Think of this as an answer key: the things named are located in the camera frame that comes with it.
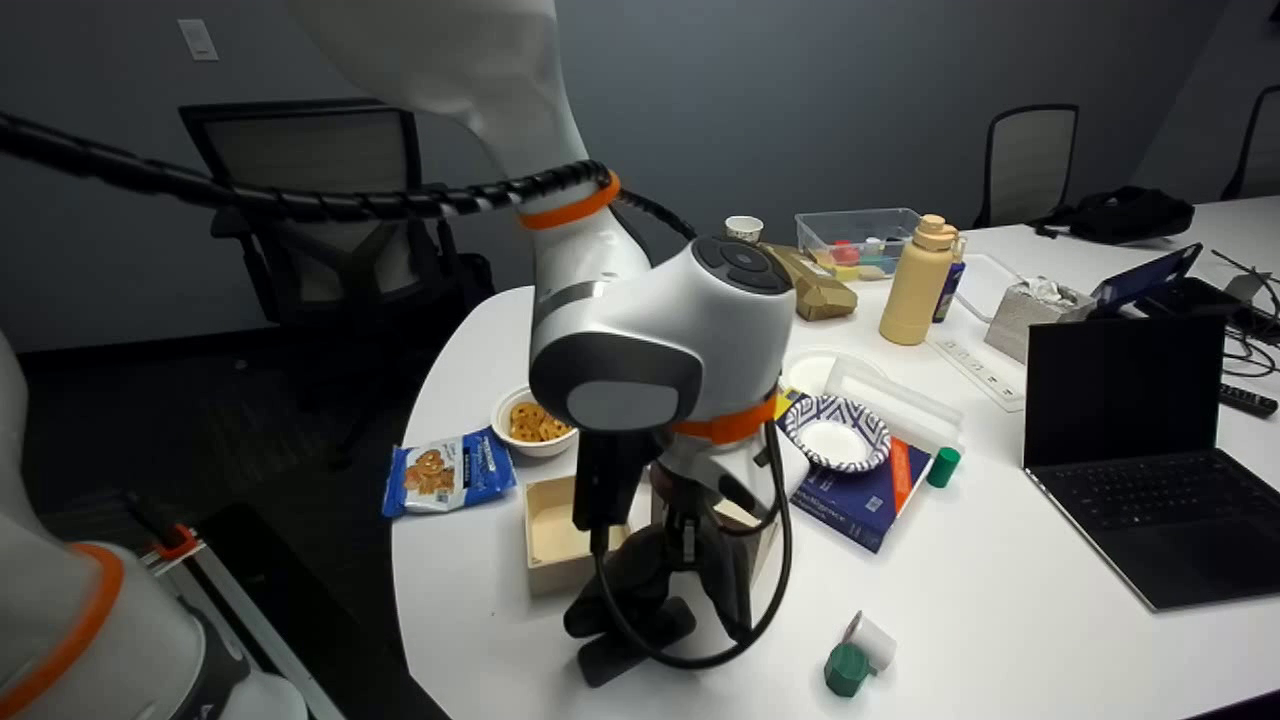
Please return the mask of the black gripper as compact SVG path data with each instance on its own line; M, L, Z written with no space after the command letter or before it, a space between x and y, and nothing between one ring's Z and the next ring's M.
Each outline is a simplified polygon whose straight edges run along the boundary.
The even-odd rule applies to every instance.
M678 545L678 569L702 576L721 626L743 639L752 632L752 530L765 519L765 504L696 440L669 443L652 478L666 504L666 530Z

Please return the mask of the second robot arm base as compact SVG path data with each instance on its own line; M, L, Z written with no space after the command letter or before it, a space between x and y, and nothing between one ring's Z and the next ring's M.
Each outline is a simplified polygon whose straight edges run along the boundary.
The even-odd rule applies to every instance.
M307 720L127 548L57 541L26 493L30 379L0 337L0 720Z

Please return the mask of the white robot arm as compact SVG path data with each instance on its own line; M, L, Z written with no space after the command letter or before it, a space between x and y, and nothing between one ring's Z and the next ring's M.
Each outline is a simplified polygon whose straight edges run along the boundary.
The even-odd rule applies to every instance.
M748 548L711 504L724 455L778 440L787 273L721 231L652 260L616 219L620 174L577 127L558 0L289 5L355 87L474 133L499 166L475 196L513 202L535 240L529 387L579 428L574 519L598 536L579 605L643 632L694 570L743 639Z

